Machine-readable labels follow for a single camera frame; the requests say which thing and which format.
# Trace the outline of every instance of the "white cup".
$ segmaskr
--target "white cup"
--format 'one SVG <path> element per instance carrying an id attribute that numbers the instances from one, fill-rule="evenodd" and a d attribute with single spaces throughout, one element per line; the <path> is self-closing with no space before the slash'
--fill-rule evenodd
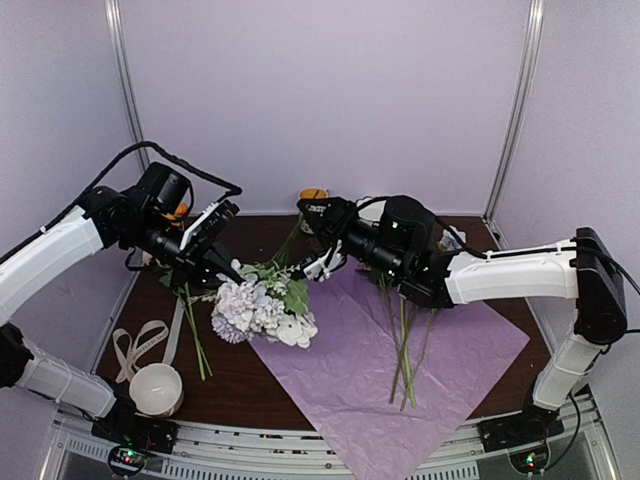
<path id="1" fill-rule="evenodd" d="M 133 376 L 129 396 L 140 413 L 150 417 L 170 417 L 184 399 L 182 379 L 171 365 L 152 363 Z"/>

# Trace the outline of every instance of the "white hydrangea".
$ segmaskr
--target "white hydrangea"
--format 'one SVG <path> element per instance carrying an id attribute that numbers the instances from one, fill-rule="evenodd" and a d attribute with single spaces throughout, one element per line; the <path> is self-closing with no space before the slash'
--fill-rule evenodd
<path id="1" fill-rule="evenodd" d="M 240 269 L 239 263 L 234 262 L 232 266 Z M 269 295 L 267 286 L 253 273 L 245 275 L 241 284 L 224 276 L 220 279 L 224 283 L 215 296 L 202 299 L 216 302 L 211 313 L 212 326 L 224 340 L 237 343 L 251 339 L 255 333 L 271 342 L 309 347 L 310 339 L 318 332 L 313 314 L 287 314 L 284 302 Z M 275 285 L 270 285 L 273 295 L 286 295 L 288 281 L 285 273 Z"/>

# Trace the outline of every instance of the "metal frame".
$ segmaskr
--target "metal frame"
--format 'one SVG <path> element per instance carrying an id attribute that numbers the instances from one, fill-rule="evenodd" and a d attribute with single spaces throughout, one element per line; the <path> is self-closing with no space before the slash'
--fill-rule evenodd
<path id="1" fill-rule="evenodd" d="M 542 22 L 544 19 L 545 0 L 531 0 L 529 9 L 529 23 L 524 39 L 524 48 L 522 51 L 522 63 L 520 65 L 520 76 L 516 87 L 516 95 L 511 111 L 511 118 L 507 128 L 507 135 L 504 139 L 502 154 L 500 156 L 500 164 L 496 173 L 496 178 L 491 189 L 489 203 L 484 213 L 485 219 L 491 222 L 496 214 L 498 202 L 504 189 L 505 180 L 511 160 L 515 153 L 518 135 L 524 118 L 526 101 L 531 90 L 531 83 L 538 61 L 538 51 L 540 49 L 540 39 L 542 38 Z"/>
<path id="2" fill-rule="evenodd" d="M 133 82 L 131 81 L 127 49 L 124 42 L 124 32 L 120 19 L 120 2 L 119 0 L 105 0 L 104 5 L 107 13 L 107 25 L 109 26 L 111 43 L 113 44 L 113 54 L 116 59 L 118 75 L 120 77 L 120 87 L 122 88 L 122 96 L 127 111 L 129 132 L 131 133 L 133 142 L 138 143 L 144 140 L 144 133 L 142 132 L 138 106 L 135 95 L 133 94 Z M 140 168 L 144 172 L 149 166 L 147 151 L 145 149 L 137 150 L 136 155 Z"/>
<path id="3" fill-rule="evenodd" d="M 589 395 L 577 399 L 582 413 L 586 446 L 598 471 L 599 480 L 618 480 L 619 474 L 611 452 L 602 419 Z M 568 438 L 576 425 L 574 407 L 567 402 L 560 410 L 566 431 L 552 441 Z M 411 476 L 413 480 L 446 478 L 445 472 L 464 471 L 465 476 L 477 477 L 477 462 L 507 451 L 485 453 L 478 436 L 477 423 L 466 421 Z M 348 468 L 330 450 L 325 441 L 313 431 L 256 430 L 248 428 L 205 425 L 191 422 L 179 424 L 178 438 L 172 455 L 158 455 L 149 465 L 148 473 L 167 479 L 224 479 L 263 478 L 287 480 L 352 479 Z M 113 444 L 92 437 L 91 425 L 72 411 L 56 416 L 56 438 L 51 445 L 41 479 L 57 478 L 65 452 L 72 452 L 95 460 L 104 460 Z"/>

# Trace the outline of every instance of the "white ribbon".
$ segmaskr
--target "white ribbon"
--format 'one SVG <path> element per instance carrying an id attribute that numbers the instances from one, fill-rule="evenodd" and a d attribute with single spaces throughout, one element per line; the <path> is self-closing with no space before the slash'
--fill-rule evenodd
<path id="1" fill-rule="evenodd" d="M 162 320 L 151 320 L 145 323 L 133 343 L 131 342 L 131 335 L 124 328 L 118 328 L 113 332 L 113 348 L 116 351 L 116 357 L 120 364 L 120 373 L 118 373 L 118 376 L 116 377 L 116 383 L 122 383 L 125 380 L 131 381 L 136 372 L 140 370 L 140 367 L 136 365 L 136 362 L 140 357 L 167 337 L 169 337 L 169 340 L 165 347 L 162 363 L 171 365 L 176 354 L 183 314 L 184 308 L 182 307 L 182 302 L 178 299 L 173 313 L 173 320 L 171 321 L 171 332 L 169 332 L 167 325 Z M 160 332 L 144 342 L 142 345 L 138 346 L 142 336 L 154 330 L 160 330 Z M 118 341 L 122 337 L 126 337 L 129 340 L 126 354 L 122 352 L 120 345 L 118 345 Z"/>

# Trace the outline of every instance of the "green stem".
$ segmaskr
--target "green stem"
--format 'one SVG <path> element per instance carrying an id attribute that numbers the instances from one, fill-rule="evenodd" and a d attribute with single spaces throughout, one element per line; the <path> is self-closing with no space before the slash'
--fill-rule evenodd
<path id="1" fill-rule="evenodd" d="M 400 372 L 402 372 L 402 380 L 404 383 L 407 383 L 407 372 L 405 372 L 404 368 L 402 368 L 402 350 L 406 345 L 406 339 L 403 337 L 402 345 L 398 340 L 398 334 L 396 333 L 396 325 L 395 325 L 395 315 L 393 314 L 393 310 L 391 308 L 391 297 L 389 296 L 389 291 L 387 290 L 387 285 L 384 276 L 380 277 L 380 285 L 382 287 L 382 295 L 385 300 L 385 305 L 387 307 L 387 313 L 389 314 L 389 320 L 391 322 L 391 333 L 393 335 L 393 343 L 396 348 L 396 354 L 398 356 L 396 362 L 396 371 L 393 375 L 393 381 L 391 383 L 391 395 L 389 396 L 389 403 L 393 403 L 396 398 L 396 390 L 398 389 L 398 380 L 400 377 Z"/>
<path id="2" fill-rule="evenodd" d="M 193 315 L 193 307 L 191 306 L 191 302 L 189 301 L 191 298 L 191 294 L 189 291 L 189 283 L 185 283 L 184 284 L 184 289 L 185 289 L 185 293 L 186 293 L 186 300 L 184 298 L 182 298 L 182 296 L 180 295 L 180 301 L 182 302 L 182 307 L 185 311 L 185 314 L 187 316 L 187 320 L 189 321 L 189 326 L 191 327 L 191 332 L 193 333 L 193 342 L 195 344 L 196 347 L 196 355 L 198 357 L 198 367 L 200 369 L 200 378 L 202 379 L 202 381 L 206 380 L 206 376 L 205 376 L 205 372 L 204 372 L 204 364 L 202 362 L 202 356 L 203 356 L 203 351 L 202 351 L 202 346 L 200 345 L 200 340 L 198 339 L 198 330 L 196 328 L 196 322 L 195 322 L 195 317 Z"/>
<path id="3" fill-rule="evenodd" d="M 404 308 L 405 306 L 405 300 L 403 297 L 400 297 L 400 318 L 401 318 L 401 326 L 402 326 L 402 344 L 403 344 L 403 349 L 402 349 L 402 355 L 404 357 L 404 368 L 407 372 L 407 381 L 405 382 L 405 394 L 408 391 L 409 392 L 409 396 L 411 398 L 411 406 L 413 408 L 416 407 L 417 403 L 416 403 L 416 396 L 415 396 L 415 392 L 413 391 L 413 380 L 411 378 L 411 363 L 409 361 L 409 348 L 407 346 L 407 339 L 409 338 L 409 321 L 407 319 L 406 316 L 406 310 Z"/>
<path id="4" fill-rule="evenodd" d="M 200 337 L 198 336 L 198 328 L 196 326 L 196 316 L 193 313 L 193 304 L 191 303 L 191 291 L 190 291 L 190 287 L 189 287 L 189 283 L 185 284 L 185 291 L 187 292 L 187 305 L 189 307 L 189 315 L 191 317 L 191 322 L 193 324 L 193 335 L 196 339 L 196 342 L 198 343 L 198 352 L 199 355 L 202 357 L 202 361 L 204 362 L 205 366 L 207 367 L 207 371 L 209 372 L 209 376 L 213 376 L 213 371 L 211 370 L 211 366 L 209 365 L 209 360 L 207 359 L 207 355 L 204 352 L 204 348 L 202 347 L 202 343 L 200 342 Z"/>
<path id="5" fill-rule="evenodd" d="M 436 313 L 438 312 L 437 309 L 432 308 L 431 312 L 429 314 L 429 320 L 427 320 L 427 330 L 424 334 L 424 340 L 422 341 L 422 346 L 420 347 L 420 358 L 418 359 L 418 363 L 416 363 L 416 366 L 413 368 L 413 377 L 411 377 L 411 380 L 409 382 L 409 386 L 411 388 L 413 388 L 413 381 L 416 378 L 416 375 L 418 374 L 418 369 L 420 368 L 420 366 L 422 365 L 422 363 L 424 362 L 424 357 L 425 354 L 427 352 L 427 340 L 429 338 L 429 333 L 431 333 L 431 321 L 433 320 L 433 318 L 436 316 Z M 402 404 L 400 405 L 400 410 L 404 410 L 405 405 L 407 404 L 407 393 L 408 393 L 408 389 L 405 389 L 404 391 L 404 397 L 402 397 Z"/>
<path id="6" fill-rule="evenodd" d="M 286 238 L 284 243 L 280 246 L 280 248 L 275 253 L 275 255 L 271 257 L 271 260 L 269 261 L 270 263 L 276 263 L 280 267 L 286 266 L 286 264 L 289 261 L 289 252 L 291 251 L 291 248 L 293 247 L 293 244 L 295 243 L 296 238 L 298 238 L 298 232 L 300 232 L 301 223 L 302 223 L 302 218 L 298 217 L 298 221 L 296 222 L 295 227 L 293 227 L 293 230 L 291 230 L 291 233 L 289 233 L 289 236 Z"/>

